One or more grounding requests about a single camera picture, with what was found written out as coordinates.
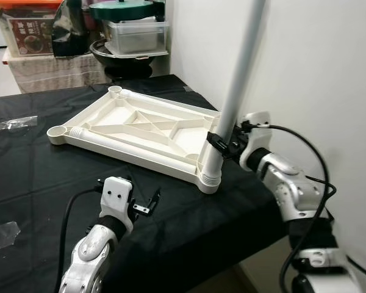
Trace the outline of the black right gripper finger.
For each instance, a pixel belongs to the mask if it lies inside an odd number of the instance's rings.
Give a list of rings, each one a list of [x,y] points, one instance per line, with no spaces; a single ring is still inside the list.
[[[225,142],[220,135],[208,132],[206,134],[207,142],[220,154],[222,157],[231,157],[232,151],[230,144]]]

